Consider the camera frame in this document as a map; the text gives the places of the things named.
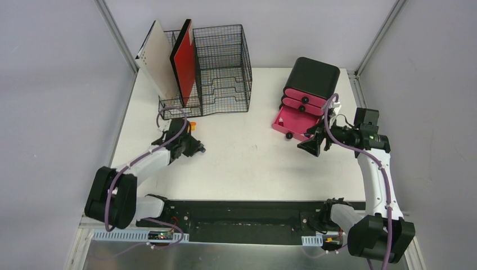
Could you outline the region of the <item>black pink drawer unit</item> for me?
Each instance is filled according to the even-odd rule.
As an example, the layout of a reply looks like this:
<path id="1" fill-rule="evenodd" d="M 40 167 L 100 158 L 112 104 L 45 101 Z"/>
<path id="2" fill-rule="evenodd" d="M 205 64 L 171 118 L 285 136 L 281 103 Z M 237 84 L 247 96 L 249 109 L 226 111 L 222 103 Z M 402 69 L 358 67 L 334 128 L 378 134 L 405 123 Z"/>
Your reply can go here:
<path id="1" fill-rule="evenodd" d="M 272 128 L 287 140 L 305 141 L 303 134 L 318 124 L 323 106 L 335 93 L 340 69 L 334 65 L 307 57 L 296 59 L 282 91 L 278 114 Z"/>

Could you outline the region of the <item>red A4 folder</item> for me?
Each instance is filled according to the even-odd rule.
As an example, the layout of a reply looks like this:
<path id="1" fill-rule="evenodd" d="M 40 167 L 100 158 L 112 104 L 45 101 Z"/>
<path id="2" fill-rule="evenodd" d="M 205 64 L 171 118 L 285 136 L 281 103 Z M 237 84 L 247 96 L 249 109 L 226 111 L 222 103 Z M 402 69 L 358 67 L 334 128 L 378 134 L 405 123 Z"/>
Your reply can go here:
<path id="1" fill-rule="evenodd" d="M 196 78 L 195 41 L 192 20 L 186 19 L 170 56 L 177 81 L 181 105 L 186 107 Z"/>

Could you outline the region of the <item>white A4 folder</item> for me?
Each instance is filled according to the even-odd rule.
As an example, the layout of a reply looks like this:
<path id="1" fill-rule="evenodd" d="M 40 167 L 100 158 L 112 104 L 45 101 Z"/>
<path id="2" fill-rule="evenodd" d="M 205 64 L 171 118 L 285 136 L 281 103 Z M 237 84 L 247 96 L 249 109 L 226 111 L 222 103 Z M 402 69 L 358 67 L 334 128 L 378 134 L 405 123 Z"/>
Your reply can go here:
<path id="1" fill-rule="evenodd" d="M 178 95 L 178 85 L 170 62 L 172 46 L 160 23 L 155 20 L 135 58 L 152 88 L 162 100 Z"/>

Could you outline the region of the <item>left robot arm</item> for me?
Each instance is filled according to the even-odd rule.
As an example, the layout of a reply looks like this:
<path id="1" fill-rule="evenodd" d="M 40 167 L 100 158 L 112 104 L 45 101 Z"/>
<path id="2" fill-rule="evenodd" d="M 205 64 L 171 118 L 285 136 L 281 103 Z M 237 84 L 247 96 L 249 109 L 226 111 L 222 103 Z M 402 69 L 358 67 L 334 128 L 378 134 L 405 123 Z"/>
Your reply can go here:
<path id="1" fill-rule="evenodd" d="M 125 229 L 145 218 L 150 218 L 157 227 L 166 227 L 172 219 L 170 210 L 164 208 L 166 198 L 139 197 L 137 189 L 178 158 L 205 152 L 203 143 L 192 136 L 194 129 L 193 122 L 173 119 L 162 136 L 138 157 L 116 168 L 100 167 L 85 204 L 85 216 L 104 222 L 108 231 Z"/>

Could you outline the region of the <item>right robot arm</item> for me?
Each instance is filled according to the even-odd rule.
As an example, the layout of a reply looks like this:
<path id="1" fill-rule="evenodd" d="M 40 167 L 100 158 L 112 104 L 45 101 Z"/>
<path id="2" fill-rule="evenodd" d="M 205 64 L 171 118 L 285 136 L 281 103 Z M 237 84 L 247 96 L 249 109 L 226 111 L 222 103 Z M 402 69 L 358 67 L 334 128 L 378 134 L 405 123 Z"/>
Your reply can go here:
<path id="1" fill-rule="evenodd" d="M 365 215 L 361 217 L 343 198 L 328 199 L 310 226 L 320 232 L 342 230 L 348 236 L 350 255 L 396 264 L 415 236 L 415 225 L 404 219 L 390 173 L 390 142 L 379 134 L 379 112 L 359 107 L 352 125 L 336 124 L 337 113 L 326 109 L 310 138 L 298 148 L 319 156 L 336 144 L 352 150 L 362 173 Z"/>

